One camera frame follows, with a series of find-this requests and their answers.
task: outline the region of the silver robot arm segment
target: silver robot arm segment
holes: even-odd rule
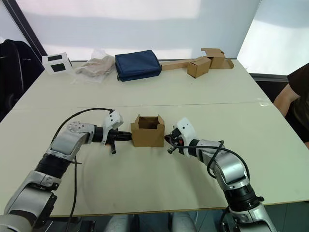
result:
[[[166,136],[166,140],[172,145],[214,147],[220,145],[220,142],[198,140],[195,130],[187,118],[177,122],[173,128],[172,134]],[[216,149],[179,148],[179,152],[187,156],[197,157],[199,161],[208,166]],[[223,190],[229,205],[229,211],[238,225],[262,222],[265,224],[263,231],[276,232],[276,228],[261,203],[264,199],[256,196],[250,185],[244,164],[237,156],[228,151],[220,150],[210,164],[210,169]]]
[[[11,197],[0,216],[0,232],[29,232],[40,227],[50,216],[57,190],[67,167],[73,163],[81,145],[92,142],[111,145],[114,141],[131,140],[131,133],[118,131],[122,125],[121,115],[113,111],[104,120],[103,127],[72,122],[54,139],[34,171],[31,171]]]

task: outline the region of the dark shirt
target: dark shirt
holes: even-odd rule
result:
[[[309,130],[309,63],[288,75],[288,79],[291,89],[300,96],[294,101],[293,113]]]

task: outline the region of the person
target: person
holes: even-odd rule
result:
[[[287,77],[274,105],[309,149],[309,63]]]

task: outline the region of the plastic bag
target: plastic bag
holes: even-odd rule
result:
[[[75,68],[71,74],[75,77],[74,83],[101,83],[114,67],[115,57],[107,55],[102,49],[95,49],[91,59]]]

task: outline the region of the white wall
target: white wall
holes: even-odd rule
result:
[[[238,55],[249,73],[288,75],[309,62],[309,0],[262,0]]]
[[[3,2],[0,0],[0,43],[4,42],[6,39],[19,40],[27,43],[25,37],[6,10]]]
[[[237,57],[260,0],[17,0],[48,54],[90,58],[152,49],[195,58],[202,47]]]

